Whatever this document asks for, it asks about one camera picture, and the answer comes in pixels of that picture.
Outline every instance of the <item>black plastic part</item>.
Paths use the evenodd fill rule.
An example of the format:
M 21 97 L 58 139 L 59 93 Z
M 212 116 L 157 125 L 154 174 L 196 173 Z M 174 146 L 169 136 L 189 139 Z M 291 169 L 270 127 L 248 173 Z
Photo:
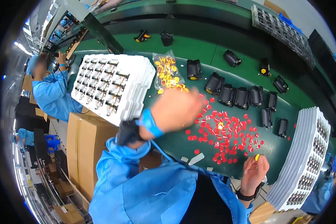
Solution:
M 235 94 L 237 93 L 237 89 L 234 88 L 231 84 L 224 84 L 221 88 L 221 92 L 219 95 L 219 102 L 224 104 L 225 106 L 232 107 L 234 105 Z
M 219 95 L 225 78 L 221 77 L 218 73 L 213 72 L 213 74 L 208 78 L 205 84 L 205 90 L 213 95 Z
M 259 107 L 264 105 L 263 87 L 253 86 L 250 88 L 250 105 Z
M 261 74 L 263 74 L 264 76 L 269 76 L 270 66 L 269 66 L 267 58 L 262 58 L 260 60 L 260 66 L 261 66 L 261 68 L 260 68 Z
M 272 111 L 276 111 L 276 103 L 278 101 L 278 93 L 270 91 L 269 92 L 269 101 L 268 101 L 268 108 Z
M 288 91 L 289 86 L 286 84 L 286 82 L 282 79 L 281 76 L 278 76 L 275 81 L 274 81 L 274 85 L 276 86 L 276 88 L 281 92 L 281 93 L 285 93 Z
M 223 57 L 229 63 L 229 65 L 232 66 L 232 67 L 240 65 L 242 63 L 240 58 L 233 51 L 227 50 L 224 53 Z
M 161 40 L 162 40 L 162 43 L 165 47 L 168 47 L 170 46 L 174 39 L 173 39 L 173 34 L 169 34 L 167 33 L 166 31 L 163 31 L 163 33 L 161 33 Z
M 249 90 L 245 87 L 237 88 L 237 93 L 234 98 L 234 105 L 240 109 L 248 110 L 249 109 Z
M 200 61 L 199 60 L 187 60 L 187 77 L 191 80 L 200 78 Z
M 289 121 L 285 118 L 280 119 L 280 127 L 279 127 L 279 136 L 282 138 L 286 138 L 287 133 L 287 125 Z
M 261 121 L 264 128 L 272 128 L 273 127 L 273 119 L 271 117 L 270 109 L 261 110 Z

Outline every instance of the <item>clear plastic bag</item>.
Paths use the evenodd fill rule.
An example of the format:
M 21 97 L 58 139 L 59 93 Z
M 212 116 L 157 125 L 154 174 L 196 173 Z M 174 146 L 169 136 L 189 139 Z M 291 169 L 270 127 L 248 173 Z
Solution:
M 157 67 L 157 75 L 154 81 L 156 90 L 167 88 L 177 88 L 184 84 L 184 78 L 178 71 L 173 51 L 168 51 L 165 55 L 153 53 L 152 60 Z

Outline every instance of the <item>cardboard box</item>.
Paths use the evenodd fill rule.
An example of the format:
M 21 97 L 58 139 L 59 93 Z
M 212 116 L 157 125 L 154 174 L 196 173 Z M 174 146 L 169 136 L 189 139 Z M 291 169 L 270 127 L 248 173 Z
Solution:
M 53 205 L 53 208 L 63 223 L 85 224 L 85 219 L 81 216 L 73 204 L 67 204 L 61 207 Z
M 269 9 L 277 12 L 278 14 L 282 13 L 286 18 L 290 19 L 289 16 L 286 14 L 285 10 L 280 8 L 279 6 L 275 5 L 272 2 L 269 2 L 268 0 L 265 0 L 264 6 L 268 7 Z
M 88 201 L 97 182 L 96 164 L 106 141 L 118 128 L 97 115 L 70 113 L 67 128 L 67 166 L 72 183 Z

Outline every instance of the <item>worker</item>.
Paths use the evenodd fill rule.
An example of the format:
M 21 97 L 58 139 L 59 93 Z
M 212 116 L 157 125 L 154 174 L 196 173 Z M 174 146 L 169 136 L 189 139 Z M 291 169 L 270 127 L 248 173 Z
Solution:
M 80 113 L 83 106 L 72 99 L 67 89 L 66 54 L 59 51 L 55 57 L 59 64 L 57 72 L 44 78 L 47 72 L 46 55 L 33 56 L 27 63 L 26 73 L 32 75 L 32 93 L 46 114 L 68 122 L 70 112 Z
M 138 173 L 150 140 L 188 128 L 203 105 L 197 89 L 167 89 L 140 119 L 121 123 L 96 166 L 98 181 L 88 209 L 94 223 L 250 223 L 251 199 L 269 170 L 264 155 L 244 162 L 236 193 L 228 178 L 169 156 L 159 167 Z
M 18 134 L 13 135 L 13 143 L 16 143 L 20 147 L 34 146 L 34 132 L 20 128 Z

